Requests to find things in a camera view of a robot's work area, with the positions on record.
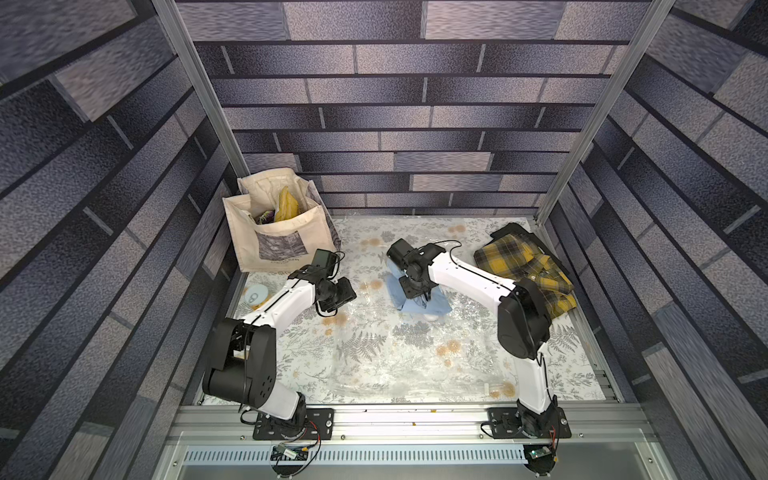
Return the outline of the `light blue shirt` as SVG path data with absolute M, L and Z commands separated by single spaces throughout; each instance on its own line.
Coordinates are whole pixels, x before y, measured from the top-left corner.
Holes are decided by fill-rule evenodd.
M 426 299 L 425 295 L 408 299 L 399 283 L 399 279 L 394 275 L 387 274 L 385 276 L 385 284 L 394 307 L 400 312 L 444 316 L 452 311 L 447 297 L 439 287 L 432 290 L 429 300 Z

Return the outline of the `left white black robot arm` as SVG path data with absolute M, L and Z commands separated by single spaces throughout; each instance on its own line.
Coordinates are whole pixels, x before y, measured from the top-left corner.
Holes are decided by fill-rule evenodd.
M 221 320 L 204 349 L 203 393 L 255 409 L 289 430 L 303 428 L 305 396 L 277 380 L 278 338 L 305 311 L 331 316 L 356 298 L 350 280 L 337 276 L 343 258 L 317 250 L 264 305 Z

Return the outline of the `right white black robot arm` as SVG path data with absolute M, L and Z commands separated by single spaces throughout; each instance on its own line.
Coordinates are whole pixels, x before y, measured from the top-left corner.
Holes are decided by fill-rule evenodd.
M 513 357 L 518 375 L 516 416 L 520 433 L 553 442 L 570 436 L 568 420 L 551 391 L 542 352 L 550 340 L 552 317 L 533 281 L 513 281 L 485 272 L 437 243 L 414 247 L 399 239 L 386 256 L 404 273 L 399 284 L 407 298 L 429 297 L 435 288 L 447 287 L 493 313 L 498 343 Z

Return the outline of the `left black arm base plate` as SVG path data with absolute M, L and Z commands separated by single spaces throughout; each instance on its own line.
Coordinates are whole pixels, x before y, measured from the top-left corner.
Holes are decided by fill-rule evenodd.
M 257 441 L 330 440 L 335 424 L 332 408 L 309 408 L 291 420 L 259 413 L 252 433 Z

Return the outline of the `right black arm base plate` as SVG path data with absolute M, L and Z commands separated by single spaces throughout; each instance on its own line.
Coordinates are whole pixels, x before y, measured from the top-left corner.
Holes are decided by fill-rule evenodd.
M 551 405 L 541 414 L 532 413 L 525 407 L 493 407 L 486 413 L 495 439 L 558 440 L 572 437 L 565 412 L 558 406 Z

